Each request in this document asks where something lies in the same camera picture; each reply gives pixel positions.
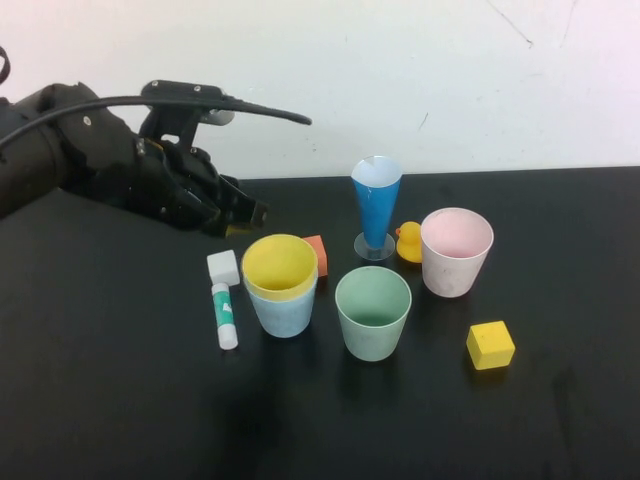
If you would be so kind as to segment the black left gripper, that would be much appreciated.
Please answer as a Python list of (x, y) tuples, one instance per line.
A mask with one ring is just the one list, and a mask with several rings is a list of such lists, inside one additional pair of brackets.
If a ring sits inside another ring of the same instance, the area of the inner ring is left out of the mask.
[(263, 224), (268, 207), (247, 195), (235, 177), (220, 175), (201, 150), (140, 138), (132, 211), (180, 230), (222, 238)]

